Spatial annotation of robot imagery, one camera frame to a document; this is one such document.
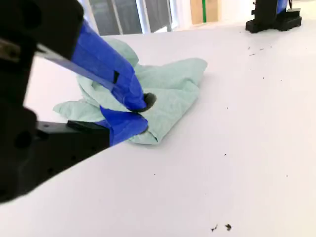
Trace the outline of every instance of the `small crumb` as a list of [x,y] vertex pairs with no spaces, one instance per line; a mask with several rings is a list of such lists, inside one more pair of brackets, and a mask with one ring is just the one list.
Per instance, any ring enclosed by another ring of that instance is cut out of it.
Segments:
[[230,231],[232,229],[232,226],[230,224],[227,224],[225,227],[227,228],[227,231]]
[[217,229],[217,224],[216,224],[216,226],[213,228],[213,229],[211,229],[211,231],[213,232],[214,230],[216,230]]

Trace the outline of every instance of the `black screw hole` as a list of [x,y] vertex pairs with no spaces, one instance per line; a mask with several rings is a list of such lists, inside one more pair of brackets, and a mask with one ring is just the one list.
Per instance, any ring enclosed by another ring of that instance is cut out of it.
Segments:
[[53,169],[53,168],[49,168],[49,169],[47,170],[47,173],[48,173],[49,175],[53,174],[53,173],[54,173],[54,169]]
[[32,1],[25,0],[21,5],[24,26],[32,30],[41,25],[42,15],[40,8]]
[[32,143],[32,136],[28,131],[21,132],[14,141],[14,146],[18,149],[28,148]]

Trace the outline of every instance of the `crumpled towel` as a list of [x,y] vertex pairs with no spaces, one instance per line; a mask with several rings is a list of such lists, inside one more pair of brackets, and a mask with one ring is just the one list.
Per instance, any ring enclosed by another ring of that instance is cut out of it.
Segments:
[[[130,139],[141,144],[159,144],[174,124],[197,99],[199,82],[207,63],[198,58],[182,60],[164,66],[142,66],[136,53],[124,42],[105,37],[104,40],[134,67],[144,93],[157,97],[154,106],[142,113],[148,122],[146,133]],[[83,99],[58,104],[54,111],[69,120],[95,122],[103,120],[99,106],[128,111],[99,83],[78,76]]]

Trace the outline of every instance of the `white tabletop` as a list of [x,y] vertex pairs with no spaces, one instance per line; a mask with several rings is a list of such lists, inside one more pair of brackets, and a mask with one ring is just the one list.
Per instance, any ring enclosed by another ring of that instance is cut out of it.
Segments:
[[[316,22],[119,38],[143,64],[206,60],[199,99],[160,145],[117,145],[1,205],[0,235],[316,236]],[[79,98],[73,73],[36,59],[40,119]]]

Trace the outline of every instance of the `blue tape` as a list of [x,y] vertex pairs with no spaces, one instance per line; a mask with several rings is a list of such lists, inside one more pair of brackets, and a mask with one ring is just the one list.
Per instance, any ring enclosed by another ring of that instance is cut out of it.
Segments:
[[281,13],[282,11],[286,10],[288,0],[278,0],[277,1],[277,14]]

